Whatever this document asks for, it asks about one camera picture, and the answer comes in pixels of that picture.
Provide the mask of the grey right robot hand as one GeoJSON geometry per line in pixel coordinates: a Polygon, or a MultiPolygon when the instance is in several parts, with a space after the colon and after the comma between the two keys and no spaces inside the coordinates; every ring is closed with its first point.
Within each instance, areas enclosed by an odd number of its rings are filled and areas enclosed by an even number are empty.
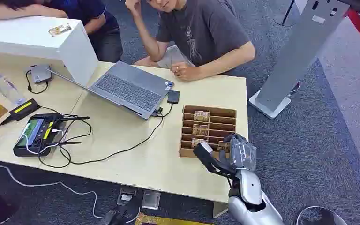
{"type": "Polygon", "coordinates": [[[226,152],[219,152],[219,159],[213,156],[213,149],[206,143],[202,142],[196,145],[193,153],[202,162],[202,164],[211,173],[239,180],[247,177],[255,178],[256,168],[256,147],[253,146],[245,137],[240,134],[230,134],[224,142],[228,144],[229,157],[226,152]]]}

